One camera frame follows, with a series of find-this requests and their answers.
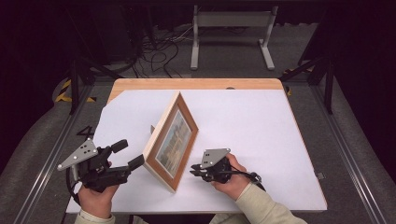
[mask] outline gray carpet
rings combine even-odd
[[[257,39],[261,31],[247,29],[242,34],[228,31],[209,30],[202,32],[199,68],[190,70],[191,41],[177,44],[178,54],[168,65],[172,77],[280,77],[288,68],[296,66],[316,25],[276,26],[270,39],[269,50],[276,66],[268,71]],[[171,58],[177,48],[170,46],[163,53]],[[146,58],[160,61],[163,54],[147,53]],[[162,69],[166,61],[153,63],[156,72],[151,71],[151,63],[140,60],[135,70],[141,77],[168,77]],[[132,69],[121,73],[125,77],[135,77]],[[324,196],[328,202],[328,211],[322,213],[296,213],[308,223],[372,223],[361,196],[356,190],[340,153],[339,146],[326,122],[326,116],[315,100],[312,87],[302,80],[302,74],[286,83],[291,88],[290,105],[305,141],[309,156],[317,173],[326,178],[320,179]],[[97,97],[95,103],[85,103],[75,125],[64,142],[59,161],[64,160],[85,139],[77,135],[87,126],[96,127],[103,106],[111,91],[111,82],[105,77],[98,81],[89,93]],[[342,91],[337,85],[333,93],[333,117],[336,119],[352,154],[361,168],[366,181],[388,223],[396,223],[396,188],[388,174],[378,161],[367,142],[358,122],[355,120]],[[6,170],[0,177],[0,223],[12,223],[15,220],[25,198],[35,183],[35,178],[43,167],[59,133],[62,131],[70,103],[58,102],[22,139],[16,148]],[[56,169],[51,173],[49,182],[29,223],[73,223],[75,215],[64,213],[68,204],[68,192],[65,187],[64,172]],[[129,216],[117,215],[118,223],[129,223]]]

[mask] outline table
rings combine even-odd
[[[174,90],[183,94],[200,129],[177,192],[140,167],[120,186],[114,213],[240,212],[230,198],[189,172],[205,148],[219,147],[229,147],[249,171],[261,175],[267,192],[290,210],[327,209],[282,84],[274,78],[118,79],[93,138],[97,147],[128,140],[127,148],[110,156],[114,167],[141,153],[150,124],[158,121]],[[78,211],[71,200],[66,212]]]

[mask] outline white tabletop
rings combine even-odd
[[[124,91],[104,109],[95,131],[97,147],[127,139],[129,146],[110,156],[113,167],[141,154],[174,91]],[[327,209],[303,138],[283,90],[181,90],[199,132],[176,193],[145,167],[120,186],[112,211],[130,214],[240,212],[226,195],[190,174],[205,149],[231,149],[250,172],[262,177],[272,198],[292,211]],[[77,213],[71,200],[66,212]]]

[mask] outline wooden picture frame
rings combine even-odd
[[[176,91],[143,151],[144,166],[171,192],[177,190],[197,134],[191,112]]]

